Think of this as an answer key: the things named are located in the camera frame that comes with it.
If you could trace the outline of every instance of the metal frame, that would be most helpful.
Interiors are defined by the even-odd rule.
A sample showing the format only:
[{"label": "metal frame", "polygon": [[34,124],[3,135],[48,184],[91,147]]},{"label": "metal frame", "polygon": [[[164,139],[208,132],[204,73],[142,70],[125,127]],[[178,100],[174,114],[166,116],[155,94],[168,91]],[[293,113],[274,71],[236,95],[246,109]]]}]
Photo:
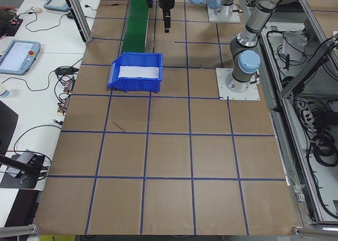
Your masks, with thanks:
[{"label": "metal frame", "polygon": [[84,42],[88,43],[92,41],[92,34],[88,26],[85,14],[81,8],[79,0],[65,0],[68,4],[69,10],[74,17],[75,23],[80,32],[81,38]]},{"label": "metal frame", "polygon": [[0,228],[0,238],[36,234],[38,231],[38,225],[3,227]]}]

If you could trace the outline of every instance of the black cable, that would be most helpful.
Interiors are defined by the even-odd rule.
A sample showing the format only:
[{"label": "black cable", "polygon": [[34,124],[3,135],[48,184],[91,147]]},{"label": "black cable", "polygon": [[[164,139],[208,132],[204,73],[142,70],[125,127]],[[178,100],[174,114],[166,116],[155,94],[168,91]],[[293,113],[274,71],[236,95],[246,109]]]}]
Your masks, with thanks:
[{"label": "black cable", "polygon": [[7,152],[14,152],[15,154],[18,154],[18,152],[31,152],[31,153],[39,154],[41,156],[46,157],[49,160],[49,162],[52,163],[52,160],[50,159],[50,157],[48,157],[46,154],[43,154],[43,153],[40,153],[40,152],[37,152],[37,151],[32,151],[32,150],[8,150]]},{"label": "black cable", "polygon": [[19,136],[19,138],[15,141],[14,146],[13,146],[14,152],[17,154],[15,148],[16,148],[18,142],[20,141],[20,139],[21,139],[25,134],[27,134],[28,132],[30,132],[30,131],[33,130],[33,129],[37,129],[37,128],[41,128],[41,127],[55,127],[55,128],[61,129],[59,126],[56,126],[56,125],[50,125],[50,124],[39,125],[39,126],[32,127],[32,128],[30,128],[30,129],[26,130],[26,131],[25,131],[21,136]]},{"label": "black cable", "polygon": [[28,23],[25,25],[25,28],[26,28],[28,31],[33,32],[33,33],[36,33],[36,32],[39,32],[39,31],[47,31],[47,30],[50,30],[50,29],[53,29],[53,28],[56,28],[56,27],[60,26],[60,25],[61,25],[61,19],[62,19],[62,17],[64,17],[64,16],[67,15],[67,14],[62,14],[62,15],[61,15],[61,17],[60,17],[60,19],[59,19],[58,25],[55,25],[55,26],[52,26],[52,27],[49,27],[49,28],[46,28],[46,29],[30,30],[30,29],[28,28],[28,25],[30,25],[31,23],[37,21],[37,13],[36,13],[36,12],[29,12],[29,13],[27,13],[27,14],[32,14],[32,13],[35,14],[35,19],[32,20],[32,21],[30,21],[30,22],[28,22]]},{"label": "black cable", "polygon": [[268,31],[268,32],[266,33],[266,39],[267,39],[267,41],[268,41],[268,45],[269,45],[271,54],[272,54],[272,56],[273,56],[273,59],[274,59],[274,61],[275,61],[275,64],[276,64],[276,67],[277,67],[277,70],[278,70],[279,80],[282,81],[281,75],[283,75],[285,78],[286,78],[286,75],[285,75],[284,72],[281,71],[281,69],[279,68],[278,62],[277,62],[276,57],[275,57],[275,54],[274,54],[274,48],[273,48],[273,46],[272,46],[272,44],[271,44],[271,42],[270,42],[270,39],[269,39],[269,34],[270,34],[270,33],[282,33],[282,32],[281,32],[281,31],[271,30],[271,31]]},{"label": "black cable", "polygon": [[24,81],[25,82],[25,84],[26,84],[26,86],[27,86],[27,88],[31,91],[31,92],[39,92],[39,91],[44,91],[44,90],[46,90],[46,89],[48,89],[49,88],[49,86],[50,86],[50,83],[51,83],[51,78],[50,78],[50,75],[53,73],[54,71],[51,71],[49,74],[48,74],[48,85],[45,87],[45,88],[42,88],[42,89],[31,89],[30,87],[29,87],[29,85],[28,85],[28,83],[27,83],[27,81],[26,80],[24,80],[24,79],[20,79],[20,78],[15,78],[15,77],[11,77],[11,78],[8,78],[8,79],[6,79],[6,80],[4,80],[3,82],[2,82],[2,84],[3,83],[5,83],[5,82],[7,82],[8,80],[10,80],[10,79],[17,79],[17,80],[21,80],[21,81]]},{"label": "black cable", "polygon": [[90,9],[92,9],[93,11],[97,11],[97,9],[93,9],[93,7],[91,7],[90,5],[84,5],[86,8],[90,8]]},{"label": "black cable", "polygon": [[[282,45],[282,44],[281,44],[280,46],[277,47],[277,55],[278,55],[278,57],[279,57],[280,60],[282,60],[284,63],[286,63],[286,58],[283,57],[284,54],[280,54],[280,50],[281,50],[282,48],[283,48],[283,45]],[[290,63],[290,65],[292,65],[292,66],[298,66],[298,65],[304,64],[304,63],[306,62],[306,60],[307,60],[307,57],[306,57],[305,53],[303,53],[303,56],[302,56],[302,57],[305,57],[304,61],[299,62],[299,63],[297,63],[297,64]]]}]

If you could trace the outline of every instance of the electrical wire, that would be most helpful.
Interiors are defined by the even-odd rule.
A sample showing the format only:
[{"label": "electrical wire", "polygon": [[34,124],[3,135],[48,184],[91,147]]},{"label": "electrical wire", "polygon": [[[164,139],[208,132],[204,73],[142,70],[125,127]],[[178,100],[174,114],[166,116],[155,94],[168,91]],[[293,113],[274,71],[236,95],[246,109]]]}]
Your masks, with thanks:
[{"label": "electrical wire", "polygon": [[39,32],[39,31],[47,31],[47,30],[50,30],[50,29],[53,29],[53,28],[56,28],[56,27],[60,26],[60,25],[61,25],[61,19],[62,19],[64,16],[67,15],[67,14],[62,14],[61,17],[60,17],[60,19],[59,19],[59,23],[58,23],[57,25],[55,25],[55,26],[51,26],[51,27],[45,28],[45,29],[31,30],[31,29],[28,28],[28,25],[30,25],[30,24],[32,24],[33,22],[36,22],[36,21],[37,21],[37,13],[36,13],[36,12],[29,12],[29,13],[22,13],[22,14],[34,14],[34,15],[35,15],[35,19],[32,20],[32,21],[30,21],[30,22],[28,22],[28,23],[25,25],[25,28],[26,28],[28,31],[33,32],[33,33],[36,33],[36,32]]},{"label": "electrical wire", "polygon": [[20,141],[20,139],[23,138],[23,136],[24,136],[25,134],[27,134],[28,132],[30,132],[30,131],[32,131],[32,130],[34,130],[34,129],[41,128],[41,127],[55,127],[55,128],[61,129],[59,126],[56,126],[56,125],[50,125],[50,124],[39,125],[39,126],[32,127],[32,128],[30,128],[30,129],[26,130],[23,134],[21,134],[21,136],[19,136],[19,138],[15,141],[14,146],[13,146],[14,152],[17,154],[17,151],[16,151],[15,148],[16,148],[18,142]]},{"label": "electrical wire", "polygon": [[[321,101],[320,99],[316,98],[316,97],[303,97],[302,99],[310,99],[310,100],[316,100],[318,101],[320,104],[323,104],[324,106],[325,103],[323,101]],[[322,198],[322,195],[321,195],[321,192],[320,192],[320,187],[319,187],[319,181],[318,181],[318,178],[316,177],[315,175],[315,172],[313,171],[312,169],[312,165],[311,165],[311,162],[310,162],[310,158],[311,158],[311,154],[313,154],[313,156],[315,157],[315,160],[321,164],[321,165],[324,165],[324,166],[330,166],[330,167],[333,167],[333,166],[336,166],[338,165],[338,157],[337,157],[337,149],[335,148],[334,146],[334,141],[331,142],[331,145],[329,145],[328,143],[325,143],[325,144],[320,144],[318,140],[322,140],[321,136],[318,136],[318,134],[327,134],[326,136],[329,137],[330,134],[327,132],[327,131],[318,131],[316,134],[316,136],[314,136],[313,138],[311,138],[308,134],[308,131],[307,129],[304,127],[304,125],[302,124],[301,122],[301,118],[300,118],[300,115],[299,115],[299,112],[297,111],[297,101],[300,101],[298,99],[298,96],[297,94],[294,95],[293,97],[293,107],[295,109],[295,114],[303,128],[303,132],[304,132],[304,135],[305,135],[305,138],[308,137],[308,140],[310,142],[310,145],[308,144],[308,140],[306,139],[306,160],[307,160],[307,165],[309,167],[309,170],[310,170],[310,173],[311,173],[311,176],[312,176],[312,179],[313,179],[313,182],[314,182],[314,185],[315,185],[315,190],[316,190],[316,193],[317,193],[317,196],[318,196],[318,199],[320,201],[320,204],[322,206],[322,208],[324,209],[325,212],[327,212],[330,216],[332,216],[333,218],[335,219],[338,219],[338,216],[335,215],[334,213],[332,213],[328,208],[327,208],[327,205],[324,203],[323,201],[323,198]],[[329,150],[327,151],[323,151],[320,147],[321,146],[326,146],[329,148]],[[329,154],[333,154],[333,158],[334,158],[334,161],[333,163],[327,163],[325,162],[323,159],[322,159],[322,155],[329,155]]]},{"label": "electrical wire", "polygon": [[32,88],[28,85],[28,83],[27,83],[26,80],[21,79],[21,78],[16,78],[16,77],[10,77],[10,78],[4,80],[4,81],[2,82],[2,84],[5,83],[5,82],[7,82],[7,81],[10,80],[10,79],[16,79],[16,80],[24,81],[25,84],[26,84],[26,86],[27,86],[27,88],[28,88],[31,92],[44,91],[44,90],[48,89],[49,86],[50,86],[50,83],[51,83],[51,78],[50,78],[50,76],[51,76],[51,74],[52,74],[53,72],[54,72],[54,71],[51,71],[51,72],[48,74],[48,85],[47,85],[46,87],[42,88],[42,89],[32,89]]}]

